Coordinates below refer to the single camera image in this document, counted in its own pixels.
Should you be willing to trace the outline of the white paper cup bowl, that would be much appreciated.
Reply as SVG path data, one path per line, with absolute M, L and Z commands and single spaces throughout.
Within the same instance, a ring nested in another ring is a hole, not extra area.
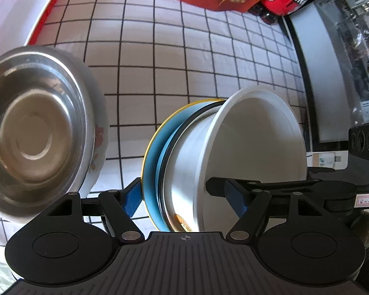
M 163 210 L 175 232 L 227 233 L 238 216 L 206 189 L 213 177 L 263 183 L 304 180 L 307 157 L 297 118 L 276 93 L 244 88 L 186 127 L 168 152 Z

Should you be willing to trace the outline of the white yellow-rimmed bowl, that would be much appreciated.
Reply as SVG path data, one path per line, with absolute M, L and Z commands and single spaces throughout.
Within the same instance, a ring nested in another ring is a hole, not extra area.
M 187 104 L 178 109 L 160 125 L 146 148 L 141 172 L 142 196 L 151 220 L 156 228 L 162 232 L 173 231 L 168 226 L 167 220 L 163 219 L 155 184 L 158 159 L 163 152 L 163 147 L 188 118 L 192 116 L 195 118 L 197 113 L 202 114 L 208 109 L 221 106 L 224 102 L 223 99 L 207 99 Z

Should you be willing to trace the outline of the white computer case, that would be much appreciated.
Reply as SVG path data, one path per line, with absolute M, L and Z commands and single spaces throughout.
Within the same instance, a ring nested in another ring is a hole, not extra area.
M 308 0 L 284 18 L 307 100 L 312 151 L 346 150 L 369 123 L 369 0 Z

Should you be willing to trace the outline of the blue ceramic bowl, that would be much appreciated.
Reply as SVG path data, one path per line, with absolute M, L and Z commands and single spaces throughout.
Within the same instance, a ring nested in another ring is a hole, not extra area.
M 202 114 L 197 113 L 195 118 L 201 116 Z M 170 224 L 170 222 L 167 218 L 167 212 L 163 210 L 163 188 L 162 188 L 163 176 L 164 176 L 165 167 L 166 167 L 167 161 L 168 161 L 168 152 L 170 150 L 172 150 L 172 148 L 174 146 L 174 143 L 179 138 L 181 133 L 186 129 L 186 127 L 188 125 L 190 125 L 191 122 L 193 122 L 193 120 L 195 120 L 195 118 L 193 116 L 191 118 L 188 118 L 185 121 L 184 125 L 182 125 L 177 131 L 174 132 L 174 134 L 170 137 L 170 139 L 167 141 L 167 143 L 163 147 L 163 152 L 161 153 L 160 158 L 158 159 L 158 170 L 156 171 L 155 184 L 156 184 L 157 193 L 158 193 L 159 207 L 160 207 L 160 211 L 162 212 L 163 219 L 167 220 L 168 226 L 170 228 L 172 228 L 173 230 L 174 230 L 174 228 L 171 226 L 171 224 Z

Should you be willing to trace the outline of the white black checkered tablecloth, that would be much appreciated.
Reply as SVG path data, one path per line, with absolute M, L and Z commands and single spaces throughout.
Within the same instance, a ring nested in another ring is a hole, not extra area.
M 248 13 L 177 0 L 57 0 L 36 42 L 81 58 L 105 95 L 109 143 L 93 197 L 138 177 L 155 130 L 191 102 L 259 85 L 308 130 L 293 45 L 280 25 Z

